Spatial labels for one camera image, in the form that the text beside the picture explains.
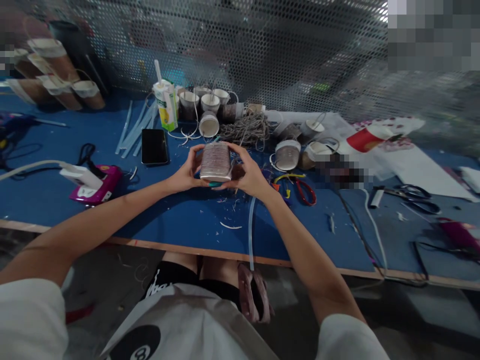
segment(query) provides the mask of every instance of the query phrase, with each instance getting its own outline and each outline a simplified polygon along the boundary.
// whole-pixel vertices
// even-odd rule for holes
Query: wire cutters
[[[272,186],[280,192],[280,185],[277,184],[277,182],[283,178],[288,178],[289,180],[292,179],[293,183],[296,184],[296,187],[298,189],[298,193],[303,201],[303,203],[307,206],[313,206],[317,203],[317,196],[315,195],[315,191],[305,182],[300,180],[300,178],[305,178],[305,175],[300,175],[300,174],[283,174],[279,177],[277,177],[275,180],[273,180]],[[307,199],[307,196],[304,193],[305,189],[311,198],[311,201]],[[287,188],[287,196],[286,199],[290,197],[290,190]]]
[[[425,214],[438,215],[442,213],[440,207],[430,201],[432,195],[420,186],[404,184],[395,186],[395,189],[385,188],[383,191],[404,199],[406,204]]]

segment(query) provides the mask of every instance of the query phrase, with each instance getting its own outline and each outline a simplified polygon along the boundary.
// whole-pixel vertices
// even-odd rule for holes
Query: leg
[[[220,298],[230,300],[240,310],[240,291],[238,263],[217,257],[203,258],[199,285],[217,294]]]
[[[166,251],[161,260],[182,265],[197,273],[197,255]]]
[[[196,255],[167,251],[158,263],[141,300],[172,284],[198,285]]]
[[[217,280],[239,288],[239,263],[236,260],[205,256],[200,280]]]

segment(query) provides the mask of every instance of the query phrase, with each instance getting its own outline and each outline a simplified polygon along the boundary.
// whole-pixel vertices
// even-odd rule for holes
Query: forearm
[[[328,255],[272,189],[264,204],[280,233],[291,263],[311,296],[353,301],[352,294]]]
[[[46,231],[25,250],[52,248],[73,259],[89,252],[160,199],[172,194],[168,180],[105,202]]]

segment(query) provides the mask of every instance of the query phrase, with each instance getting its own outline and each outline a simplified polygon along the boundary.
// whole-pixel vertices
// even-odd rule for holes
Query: smartphone
[[[166,165],[170,162],[167,137],[160,129],[141,131],[141,163],[147,166]]]

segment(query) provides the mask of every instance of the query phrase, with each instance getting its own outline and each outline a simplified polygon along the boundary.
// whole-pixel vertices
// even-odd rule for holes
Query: perforated metal sheet
[[[474,72],[388,71],[386,0],[17,0],[40,20],[81,26],[115,86],[233,90],[283,111],[349,122],[412,115],[420,144],[480,155]]]

